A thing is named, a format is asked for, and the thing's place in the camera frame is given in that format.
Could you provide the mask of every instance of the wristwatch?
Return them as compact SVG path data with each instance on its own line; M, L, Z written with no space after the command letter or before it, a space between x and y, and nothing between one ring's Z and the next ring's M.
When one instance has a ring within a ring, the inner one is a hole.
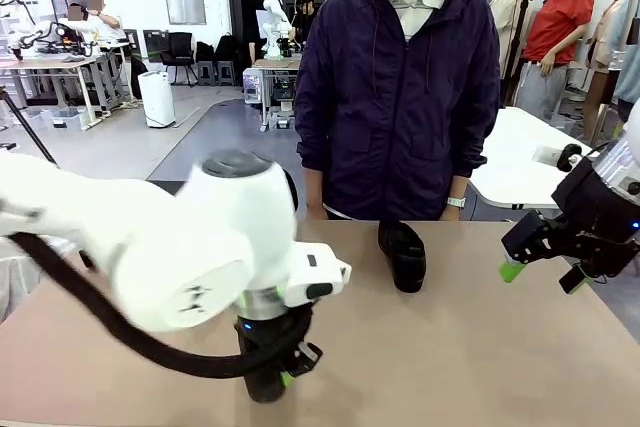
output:
M453 207L458 207L459 209L464 209L464 204L467 202L467 199L454 199L453 197L449 197L447 199L447 205L451 205Z

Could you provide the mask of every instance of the red shirt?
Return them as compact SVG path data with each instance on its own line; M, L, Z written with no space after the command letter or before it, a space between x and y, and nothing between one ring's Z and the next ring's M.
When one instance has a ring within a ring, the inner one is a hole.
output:
M580 25L591 22L594 0L547 0L536 15L527 40L524 57L538 62ZM568 64L576 53L576 44L556 55L556 64Z

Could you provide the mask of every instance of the jacket pocket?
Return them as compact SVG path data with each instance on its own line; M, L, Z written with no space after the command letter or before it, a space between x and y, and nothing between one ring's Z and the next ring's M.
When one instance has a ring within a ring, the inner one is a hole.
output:
M371 149L371 128L364 122L351 117L336 119L332 143L343 150L350 152L367 153Z
M414 134L411 138L411 155L424 160L441 160L448 154L444 143L433 134Z

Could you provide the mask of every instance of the person in red shirt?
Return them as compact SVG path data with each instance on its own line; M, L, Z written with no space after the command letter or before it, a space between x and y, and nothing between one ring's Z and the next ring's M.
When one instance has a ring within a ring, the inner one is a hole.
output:
M547 0L527 39L515 105L549 120L562 97L576 43L587 32L594 0Z

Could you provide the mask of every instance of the jacket zipper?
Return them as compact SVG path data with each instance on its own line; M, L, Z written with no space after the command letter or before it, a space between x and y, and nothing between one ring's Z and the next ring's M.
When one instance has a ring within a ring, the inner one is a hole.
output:
M404 73L407 67L407 52L409 51L409 43L404 41L404 49L402 51L402 66L400 67L400 77L398 78L398 86L396 88L396 98L393 102L393 120L391 121L391 136L389 139L389 153L387 154L387 165L385 166L386 174L384 180L384 189L383 189L383 209L386 210L387 203L387 190L389 188L389 165L391 164L391 154L393 153L393 142L396 136L396 118L398 116L398 104L400 103L400 96L402 94L402 87L404 85Z

